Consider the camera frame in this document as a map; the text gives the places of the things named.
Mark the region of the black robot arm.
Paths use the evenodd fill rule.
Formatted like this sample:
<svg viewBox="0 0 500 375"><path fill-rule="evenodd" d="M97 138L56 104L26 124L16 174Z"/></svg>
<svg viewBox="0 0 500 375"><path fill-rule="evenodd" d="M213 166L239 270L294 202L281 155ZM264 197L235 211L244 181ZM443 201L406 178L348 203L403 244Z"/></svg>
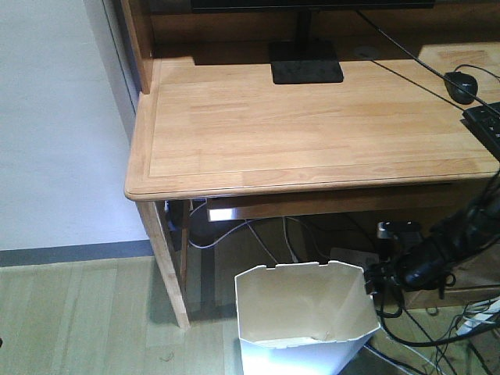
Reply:
<svg viewBox="0 0 500 375"><path fill-rule="evenodd" d="M499 174L464 208L439 221L423 237L413 221L383 221L381 240L397 241L400 250L364 272L374 291L386 287L403 291L437 290L439 298L454 285L452 270L499 240Z"/></svg>

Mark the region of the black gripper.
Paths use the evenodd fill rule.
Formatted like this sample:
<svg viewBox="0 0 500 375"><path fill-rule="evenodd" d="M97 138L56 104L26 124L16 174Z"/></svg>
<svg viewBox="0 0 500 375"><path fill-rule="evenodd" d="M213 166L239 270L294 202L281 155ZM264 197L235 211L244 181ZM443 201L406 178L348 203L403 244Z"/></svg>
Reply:
<svg viewBox="0 0 500 375"><path fill-rule="evenodd" d="M409 285L403 283L391 262L379 262L368 266L364 271L367 293L384 293L387 289L413 291Z"/></svg>

